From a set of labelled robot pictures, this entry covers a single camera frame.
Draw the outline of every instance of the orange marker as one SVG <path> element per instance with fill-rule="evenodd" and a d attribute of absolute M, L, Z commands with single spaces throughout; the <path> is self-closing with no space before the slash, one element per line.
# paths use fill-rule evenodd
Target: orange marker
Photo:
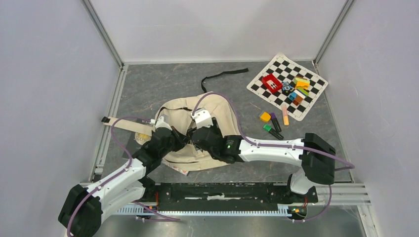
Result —
<path fill-rule="evenodd" d="M 283 105 L 281 108 L 282 108 L 282 117 L 284 118 L 284 125 L 288 126 L 290 125 L 290 122 L 288 121 L 287 106 Z"/>

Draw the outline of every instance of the gray tabletop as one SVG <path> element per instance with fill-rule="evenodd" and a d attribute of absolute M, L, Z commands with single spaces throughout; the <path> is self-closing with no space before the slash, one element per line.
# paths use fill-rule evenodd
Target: gray tabletop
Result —
<path fill-rule="evenodd" d="M 258 115 L 262 111 L 281 111 L 246 89 L 247 84 L 266 66 L 268 62 L 240 63 L 194 63 L 194 64 L 153 64 L 130 65 L 125 79 L 117 117 L 140 116 L 153 118 L 160 106 L 175 98 L 202 94 L 201 79 L 223 71 L 248 68 L 249 72 L 224 75 L 209 79 L 205 83 L 208 91 L 228 96 L 237 108 L 241 125 L 247 136 L 258 139 L 275 140 L 263 130 Z M 314 71 L 311 62 L 298 62 Z M 343 157 L 331 111 L 322 94 L 303 121 L 290 117 L 290 125 L 282 126 L 281 134 L 285 140 L 303 138 L 305 133 L 316 133 L 336 148 L 336 155 Z M 116 129 L 117 138 L 126 144 L 131 132 Z M 102 177 L 108 175 L 126 162 L 123 151 L 111 141 Z M 187 176 L 171 168 L 160 165 L 149 177 L 156 182 L 286 182 L 288 176 L 298 167 L 284 163 L 253 161 L 235 163 L 202 171 L 191 171 Z M 350 181 L 349 171 L 335 174 L 336 181 Z"/>

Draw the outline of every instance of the marker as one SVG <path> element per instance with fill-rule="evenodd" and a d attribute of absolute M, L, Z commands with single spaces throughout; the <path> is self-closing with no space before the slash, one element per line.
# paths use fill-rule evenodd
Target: marker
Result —
<path fill-rule="evenodd" d="M 271 126 L 269 125 L 265 125 L 263 126 L 263 129 L 265 129 L 266 131 L 268 131 L 270 134 L 272 134 L 272 136 L 276 137 L 278 140 L 283 140 L 284 137 L 279 134 L 279 132 L 275 131 L 274 129 L 271 128 Z"/>
<path fill-rule="evenodd" d="M 288 126 L 290 125 L 290 122 L 288 122 L 287 106 L 283 105 L 281 108 L 282 108 L 282 117 L 284 118 L 284 125 Z"/>
<path fill-rule="evenodd" d="M 275 130 L 276 130 L 277 132 L 281 132 L 281 131 L 282 131 L 282 129 L 281 129 L 281 127 L 279 126 L 279 122 L 278 122 L 278 120 L 276 119 L 275 113 L 274 113 L 274 112 L 272 112 L 272 113 L 269 113 L 269 114 L 271 115 L 271 121 L 272 121 L 272 124 L 274 125 Z"/>

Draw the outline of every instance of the white wall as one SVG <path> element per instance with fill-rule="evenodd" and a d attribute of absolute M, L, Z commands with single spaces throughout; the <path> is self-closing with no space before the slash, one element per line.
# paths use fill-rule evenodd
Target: white wall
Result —
<path fill-rule="evenodd" d="M 314 59 L 345 0 L 92 0 L 126 62 Z"/>
<path fill-rule="evenodd" d="M 62 236 L 117 77 L 80 1 L 1 1 L 0 236 Z"/>
<path fill-rule="evenodd" d="M 417 236 L 419 1 L 356 1 L 320 62 L 382 236 Z"/>

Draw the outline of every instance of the checkered mat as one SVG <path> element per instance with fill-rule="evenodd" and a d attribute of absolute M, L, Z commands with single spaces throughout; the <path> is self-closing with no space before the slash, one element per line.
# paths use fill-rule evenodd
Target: checkered mat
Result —
<path fill-rule="evenodd" d="M 295 87 L 293 79 L 296 76 L 310 80 L 308 96 L 299 105 L 295 105 L 291 99 L 281 93 L 281 90 L 272 94 L 261 81 L 263 77 L 269 74 L 273 74 L 280 82 L 288 82 L 292 87 Z M 323 93 L 327 85 L 328 82 L 319 75 L 291 61 L 285 55 L 278 54 L 248 84 L 247 89 L 280 110 L 282 110 L 282 105 L 286 105 L 288 116 L 301 121 L 314 103 L 316 103 L 317 98 Z"/>

